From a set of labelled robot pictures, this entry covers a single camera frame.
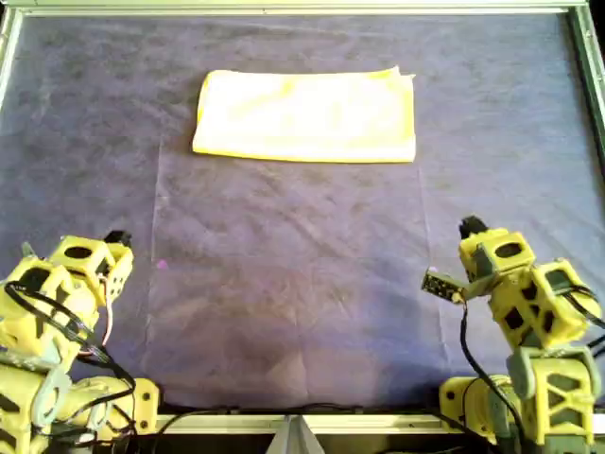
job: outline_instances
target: cloth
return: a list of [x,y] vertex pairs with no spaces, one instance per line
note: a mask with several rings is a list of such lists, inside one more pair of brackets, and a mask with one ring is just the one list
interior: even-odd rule
[[282,161],[409,162],[412,76],[213,71],[199,95],[193,150]]

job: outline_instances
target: metal frame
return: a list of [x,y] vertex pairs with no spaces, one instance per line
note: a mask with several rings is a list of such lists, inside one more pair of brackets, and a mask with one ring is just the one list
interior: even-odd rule
[[[174,415],[158,416],[157,432]],[[441,420],[430,414],[306,414],[306,424],[316,435],[444,435]],[[192,415],[176,421],[166,431],[172,435],[262,435],[274,434],[286,416]],[[595,414],[595,434],[605,434],[605,414]]]
[[[587,102],[594,120],[601,172],[605,177],[605,69],[586,0],[5,0],[0,29],[0,109],[24,19],[27,16],[202,15],[202,14],[500,14],[562,13],[570,19]],[[161,415],[159,430],[172,415]],[[443,434],[441,421],[420,415],[305,415],[316,434]],[[275,433],[284,415],[185,417],[166,433]],[[605,434],[605,415],[595,415],[595,433]]]

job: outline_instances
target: wire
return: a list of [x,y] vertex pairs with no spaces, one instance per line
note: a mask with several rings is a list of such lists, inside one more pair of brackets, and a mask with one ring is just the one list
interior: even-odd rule
[[460,451],[461,449],[464,449],[465,447],[466,446],[448,447],[447,449],[442,449],[440,451],[433,451],[433,452],[429,452],[427,454],[449,454],[450,452]]
[[512,414],[512,419],[514,419],[514,424],[517,426],[517,430],[519,432],[519,440],[521,443],[521,449],[523,451],[523,445],[525,443],[526,436],[525,436],[525,432],[523,429],[523,423],[521,421],[521,416],[519,416],[519,412],[517,411],[517,409],[511,404],[511,402],[508,400],[508,398],[502,393],[502,390],[500,390],[500,388],[497,387],[497,385],[493,382],[493,380],[490,378],[490,376],[485,373],[485,371],[481,368],[479,363],[476,362],[475,358],[471,354],[471,351],[469,350],[469,346],[466,342],[467,321],[468,321],[468,316],[469,316],[469,307],[466,303],[466,300],[462,300],[462,307],[464,309],[464,312],[462,314],[462,320],[460,321],[460,345],[462,347],[462,353],[464,353],[466,360],[469,361],[469,364],[471,365],[473,370],[476,372],[476,374],[479,375],[479,377],[483,381],[485,381],[485,383],[490,387],[490,389],[493,391],[493,393],[495,395],[497,395],[498,398],[509,409],[510,414]]
[[[105,334],[103,335],[103,340],[101,341],[101,345],[106,346],[107,342],[110,339],[110,336],[112,335],[113,305],[112,305],[112,302],[111,302],[111,300],[109,298],[109,294],[108,294],[107,278],[105,276],[100,276],[99,281],[101,281],[103,283],[103,288],[104,288],[104,292],[105,292],[105,310],[107,312],[107,321],[105,324]],[[78,355],[81,357],[88,357],[88,356],[92,355],[92,353],[87,350],[80,350]]]
[[[17,303],[19,306],[21,306],[28,312],[32,313],[33,315],[35,315],[36,317],[41,319],[44,323],[49,324],[50,326],[57,329],[69,341],[76,342],[80,346],[86,348],[87,351],[92,353],[92,356],[97,358],[97,359],[79,358],[80,361],[92,364],[96,367],[111,370],[118,379],[123,380],[128,385],[128,388],[124,391],[101,396],[101,397],[98,397],[98,398],[84,404],[81,408],[76,410],[67,420],[61,421],[62,423],[69,425],[69,424],[73,423],[73,421],[78,416],[80,416],[83,412],[85,412],[88,409],[91,409],[92,407],[94,407],[98,404],[104,404],[107,402],[111,402],[113,400],[125,397],[127,395],[131,395],[134,393],[134,389],[136,386],[136,382],[134,381],[134,378],[132,378],[132,376],[124,368],[122,368],[122,366],[120,366],[117,362],[115,362],[115,360],[112,358],[112,356],[109,354],[109,352],[103,345],[98,345],[97,343],[88,340],[89,338],[94,339],[95,334],[93,333],[93,331],[91,331],[90,328],[88,328],[88,326],[86,326],[86,324],[84,324],[84,322],[76,314],[74,314],[71,310],[69,310],[67,307],[61,305],[57,301],[55,301],[51,298],[48,298],[45,295],[42,295],[40,292],[35,291],[35,290],[30,290],[29,288],[27,288],[20,282],[16,282],[16,281],[8,282],[5,284],[4,289],[5,289],[5,292],[7,293],[7,295],[10,298],[12,298],[12,300],[15,303]],[[53,317],[50,317],[46,313],[42,312],[40,309],[38,309],[36,306],[34,306],[28,300],[23,298],[20,293],[23,293],[25,296],[27,296],[29,298],[34,298],[37,301],[46,303],[47,305],[53,307],[54,309],[57,310],[57,312],[60,312],[63,315],[67,316],[67,318],[69,319],[69,323],[63,325],[63,324],[57,322]],[[86,335],[86,338],[82,338],[80,335],[80,332],[83,332]],[[127,416],[127,418],[128,418],[129,423],[134,425],[134,422],[132,421],[132,419],[129,416]],[[67,436],[74,436],[76,434],[75,431],[79,431],[80,433],[85,433],[85,432],[81,432],[82,429],[73,429],[73,430],[68,430],[65,432],[58,433],[58,434],[50,434],[49,436],[65,438]]]
[[290,407],[283,409],[280,412],[286,413],[308,413],[308,412],[327,412],[327,411],[339,411],[339,412],[350,412],[359,413],[363,411],[361,407],[356,406],[345,406],[339,404],[333,404],[330,402],[317,402],[313,404],[302,405],[299,407]]
[[586,346],[588,348],[595,348],[597,345],[599,345],[600,343],[602,343],[603,341],[605,341],[605,334],[600,336],[599,338],[596,338],[595,340],[591,340],[590,342],[588,342],[586,344]]
[[586,319],[588,319],[589,322],[598,326],[601,329],[605,329],[605,321],[603,321],[602,319],[599,319],[599,317],[597,317],[596,315],[593,315],[592,312],[589,312],[583,305],[581,305],[578,302],[578,300],[576,299],[576,297],[573,295],[574,291],[577,293],[580,293],[584,296],[588,296],[588,297],[594,299],[595,301],[598,301],[598,299],[596,298],[596,295],[589,288],[587,288],[585,286],[572,286],[565,293],[562,294],[562,296],[571,304],[571,306],[573,306],[577,312],[579,312]]
[[459,430],[460,432],[464,433],[464,435],[467,435],[468,437],[475,440],[478,444],[485,446],[488,450],[490,450],[494,454],[502,454],[502,450],[500,449],[500,447],[498,445],[492,445],[488,441],[487,438],[484,438],[481,435],[479,435],[478,433],[476,433],[475,431],[470,430],[469,428],[462,425],[455,419],[452,419],[449,416],[445,416],[443,413],[441,413],[438,410],[428,409],[428,412],[430,414],[432,414],[433,416],[435,416],[436,418],[441,419],[443,422],[447,423],[448,426],[450,426],[450,428],[455,428],[455,429]]
[[480,379],[481,378],[476,376],[473,379],[473,381],[471,381],[468,385],[466,385],[466,388],[464,388],[464,393],[462,393],[462,417],[464,418],[464,426],[466,426],[466,423],[467,423],[467,421],[466,421],[466,394],[469,392],[471,387]]
[[[54,433],[53,432],[44,433],[41,431],[41,428],[38,428],[38,427],[34,427],[34,428],[32,428],[32,430],[36,435],[42,435],[43,437],[48,437],[48,438],[57,438],[57,439],[59,439],[60,443],[61,443],[61,439],[63,439],[63,438],[73,438],[73,437],[85,435],[87,433],[96,436],[96,434],[93,431],[91,431],[89,428],[68,428],[66,430],[62,430],[62,431],[54,432]],[[92,440],[90,442],[83,443],[83,445],[97,444],[97,443],[98,443],[97,440]]]
[[596,350],[596,352],[593,354],[593,358],[597,359],[598,357],[600,357],[604,353],[605,353],[605,347],[600,348],[600,349]]
[[189,411],[187,413],[183,413],[183,414],[177,414],[175,416],[173,416],[172,418],[170,418],[166,424],[164,424],[162,426],[162,428],[160,428],[160,430],[158,430],[158,432],[155,434],[155,439],[153,440],[153,445],[151,445],[151,454],[155,454],[155,451],[158,447],[158,442],[160,441],[160,437],[162,437],[165,432],[168,430],[168,428],[170,426],[172,426],[174,423],[176,423],[177,421],[180,421],[183,418],[186,418],[188,416],[195,416],[198,414],[212,414],[212,413],[216,413],[216,410],[194,410],[194,411]]
[[113,409],[116,410],[120,414],[120,416],[122,416],[126,420],[127,424],[122,428],[115,428],[108,421],[107,425],[109,426],[109,428],[116,433],[122,434],[127,434],[132,431],[134,432],[135,436],[138,436],[139,433],[136,430],[136,423],[130,418],[130,416],[124,410],[122,410],[121,407],[118,407],[117,405],[114,405]]

